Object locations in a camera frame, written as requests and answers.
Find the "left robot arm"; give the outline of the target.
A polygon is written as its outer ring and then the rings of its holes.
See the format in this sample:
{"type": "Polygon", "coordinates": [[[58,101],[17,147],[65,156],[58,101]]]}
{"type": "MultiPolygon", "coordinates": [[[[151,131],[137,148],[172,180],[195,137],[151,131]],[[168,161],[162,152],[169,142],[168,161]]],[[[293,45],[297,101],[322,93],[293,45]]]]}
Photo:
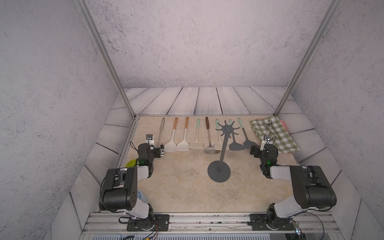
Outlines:
{"type": "Polygon", "coordinates": [[[122,213],[119,223],[128,232],[169,230],[169,215],[154,214],[153,207],[139,199],[138,181],[148,179],[154,171],[153,162],[160,158],[163,148],[148,143],[136,148],[138,158],[132,167],[109,169],[104,177],[99,197],[101,211],[122,213]]]}

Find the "green plastic bowl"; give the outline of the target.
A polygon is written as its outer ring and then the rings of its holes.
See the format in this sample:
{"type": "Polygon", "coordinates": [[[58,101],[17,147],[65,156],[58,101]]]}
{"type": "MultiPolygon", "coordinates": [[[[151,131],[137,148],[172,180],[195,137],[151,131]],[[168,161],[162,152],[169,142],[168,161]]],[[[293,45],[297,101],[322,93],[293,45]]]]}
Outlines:
{"type": "Polygon", "coordinates": [[[137,164],[137,160],[131,160],[126,165],[125,168],[134,167],[137,164]]]}

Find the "grey spatula mint handle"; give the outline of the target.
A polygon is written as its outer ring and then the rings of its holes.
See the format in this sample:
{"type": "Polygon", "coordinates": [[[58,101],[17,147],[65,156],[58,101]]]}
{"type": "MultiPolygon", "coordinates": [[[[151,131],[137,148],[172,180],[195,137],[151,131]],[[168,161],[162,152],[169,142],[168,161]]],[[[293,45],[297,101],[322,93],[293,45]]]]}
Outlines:
{"type": "Polygon", "coordinates": [[[246,138],[246,140],[243,143],[244,148],[245,149],[251,149],[254,146],[258,146],[257,143],[249,140],[249,138],[247,136],[247,133],[246,133],[246,130],[245,130],[244,125],[243,125],[243,121],[241,120],[241,118],[238,118],[238,121],[239,121],[239,124],[240,124],[240,126],[241,126],[241,128],[243,130],[243,133],[245,135],[245,138],[246,138]]]}

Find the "grey ladle brown handle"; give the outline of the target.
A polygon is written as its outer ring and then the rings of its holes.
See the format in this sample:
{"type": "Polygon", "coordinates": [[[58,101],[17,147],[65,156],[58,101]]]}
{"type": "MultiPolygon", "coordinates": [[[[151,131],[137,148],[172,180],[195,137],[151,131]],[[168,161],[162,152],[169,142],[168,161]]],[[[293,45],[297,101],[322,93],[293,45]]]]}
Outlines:
{"type": "Polygon", "coordinates": [[[219,150],[216,150],[215,147],[214,147],[214,146],[212,145],[212,143],[211,143],[210,122],[209,122],[209,118],[208,118],[208,117],[205,117],[205,120],[206,120],[206,127],[207,127],[207,131],[208,131],[208,139],[209,139],[209,146],[208,146],[207,148],[204,149],[205,154],[207,154],[207,155],[218,154],[220,151],[219,151],[219,150]]]}

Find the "cream turner wooden handle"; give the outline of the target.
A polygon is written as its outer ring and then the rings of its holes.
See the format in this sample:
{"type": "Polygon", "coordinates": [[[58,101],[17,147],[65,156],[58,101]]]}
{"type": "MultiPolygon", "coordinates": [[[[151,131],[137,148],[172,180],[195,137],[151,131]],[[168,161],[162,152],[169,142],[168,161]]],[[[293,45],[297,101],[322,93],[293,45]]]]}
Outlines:
{"type": "Polygon", "coordinates": [[[179,144],[177,144],[176,151],[186,152],[190,149],[189,143],[187,142],[188,125],[189,125],[189,117],[186,117],[184,138],[179,144]]]}

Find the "grey spoon mint handle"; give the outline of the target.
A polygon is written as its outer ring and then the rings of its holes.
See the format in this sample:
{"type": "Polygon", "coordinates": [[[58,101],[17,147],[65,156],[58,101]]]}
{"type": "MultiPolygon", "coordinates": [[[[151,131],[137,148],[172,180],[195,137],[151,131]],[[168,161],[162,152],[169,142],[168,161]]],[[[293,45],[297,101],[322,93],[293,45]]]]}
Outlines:
{"type": "Polygon", "coordinates": [[[245,147],[242,144],[236,142],[235,135],[238,135],[238,134],[234,132],[235,128],[233,127],[233,124],[234,122],[230,120],[230,126],[232,127],[233,142],[230,144],[229,148],[231,151],[242,151],[245,149],[245,147]]]}

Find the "cream spatula mint handle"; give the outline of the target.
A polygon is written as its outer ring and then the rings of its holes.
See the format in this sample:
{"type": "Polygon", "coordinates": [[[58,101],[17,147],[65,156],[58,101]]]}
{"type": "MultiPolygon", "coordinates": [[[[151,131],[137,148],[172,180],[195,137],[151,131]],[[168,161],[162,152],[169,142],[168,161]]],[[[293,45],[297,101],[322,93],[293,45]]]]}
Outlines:
{"type": "Polygon", "coordinates": [[[199,142],[199,128],[200,128],[200,119],[197,119],[197,130],[196,130],[196,139],[194,142],[190,143],[191,149],[203,149],[204,146],[201,142],[199,142]]]}
{"type": "MultiPolygon", "coordinates": [[[[219,127],[220,127],[219,126],[219,120],[216,119],[216,128],[218,129],[219,127]]],[[[218,133],[218,142],[214,145],[214,148],[215,148],[215,150],[221,151],[222,147],[223,147],[223,142],[221,140],[221,132],[217,131],[217,133],[218,133]]]]}

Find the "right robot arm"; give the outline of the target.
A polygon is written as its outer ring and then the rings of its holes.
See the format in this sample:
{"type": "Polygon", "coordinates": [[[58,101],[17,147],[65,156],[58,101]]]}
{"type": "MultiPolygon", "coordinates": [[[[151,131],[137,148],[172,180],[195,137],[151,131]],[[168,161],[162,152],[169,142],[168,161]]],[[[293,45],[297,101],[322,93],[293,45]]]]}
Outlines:
{"type": "Polygon", "coordinates": [[[293,217],[307,210],[327,211],[337,204],[337,196],[319,166],[283,166],[277,164],[277,147],[252,146],[250,154],[261,161],[260,169],[267,179],[290,181],[293,195],[269,205],[263,224],[277,231],[290,224],[293,217]]]}

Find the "grey utensil rack stand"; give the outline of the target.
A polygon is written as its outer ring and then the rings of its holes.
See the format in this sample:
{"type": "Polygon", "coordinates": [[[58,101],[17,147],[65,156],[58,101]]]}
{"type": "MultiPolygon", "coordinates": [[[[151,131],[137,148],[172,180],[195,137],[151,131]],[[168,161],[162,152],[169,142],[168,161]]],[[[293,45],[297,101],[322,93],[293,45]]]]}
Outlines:
{"type": "Polygon", "coordinates": [[[224,120],[224,122],[225,122],[224,125],[217,123],[218,127],[216,128],[217,131],[222,131],[221,136],[224,136],[220,160],[213,161],[212,163],[210,163],[208,167],[209,177],[217,183],[223,183],[230,178],[231,169],[229,165],[227,165],[224,162],[224,156],[225,156],[226,148],[228,146],[228,139],[231,138],[231,134],[233,135],[237,134],[234,132],[234,130],[239,129],[239,128],[233,127],[234,122],[231,122],[230,124],[228,124],[226,120],[224,120]]]}

